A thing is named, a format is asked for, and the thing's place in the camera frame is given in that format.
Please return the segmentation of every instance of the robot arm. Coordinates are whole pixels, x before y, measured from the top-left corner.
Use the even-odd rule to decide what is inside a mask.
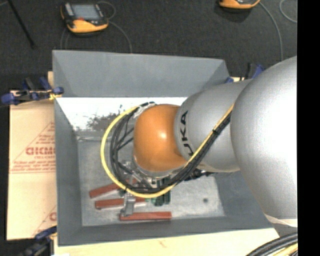
[[[152,198],[166,193],[196,169],[241,171],[279,235],[296,231],[296,57],[257,78],[198,92],[181,106],[148,105],[134,124],[134,167],[126,169],[116,161],[117,148],[138,109],[119,117],[110,146],[113,178],[128,192]],[[130,186],[121,170],[132,174],[140,186]]]

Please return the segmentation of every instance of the clamp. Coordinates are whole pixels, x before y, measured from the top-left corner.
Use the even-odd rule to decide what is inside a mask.
[[[18,105],[21,103],[39,101],[45,99],[54,99],[61,96],[65,91],[62,87],[52,88],[47,79],[42,76],[39,78],[42,86],[41,90],[35,90],[35,86],[29,77],[22,83],[22,90],[6,93],[1,96],[1,102],[5,105]]]

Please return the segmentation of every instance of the cardboard sheet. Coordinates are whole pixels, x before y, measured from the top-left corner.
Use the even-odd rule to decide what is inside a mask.
[[[57,224],[54,102],[10,106],[7,240]]]

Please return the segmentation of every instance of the black carpet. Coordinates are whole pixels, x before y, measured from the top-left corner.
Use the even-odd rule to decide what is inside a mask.
[[[10,5],[0,0],[0,95],[19,88],[25,77],[36,78],[51,70],[53,49],[129,53],[132,48],[133,53],[139,54],[217,58],[226,61],[231,76],[244,76],[249,63],[268,68],[297,55],[298,24],[281,13],[280,1],[261,0],[250,12],[234,13],[221,9],[215,0],[110,0],[116,13],[109,27],[97,36],[79,38],[65,30],[60,0],[12,0],[37,46],[32,49]],[[113,14],[109,4],[101,6],[107,16]],[[297,9],[298,0],[282,4],[282,10],[294,20]],[[0,173],[3,220],[0,255],[9,256],[32,241],[5,241],[8,189],[5,107],[0,108]]]

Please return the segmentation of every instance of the handheld device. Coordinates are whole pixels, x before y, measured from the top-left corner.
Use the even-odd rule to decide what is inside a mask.
[[[64,3],[60,6],[66,27],[75,35],[91,36],[108,27],[109,21],[97,3]]]
[[[219,0],[219,5],[224,8],[248,10],[255,7],[260,0]]]

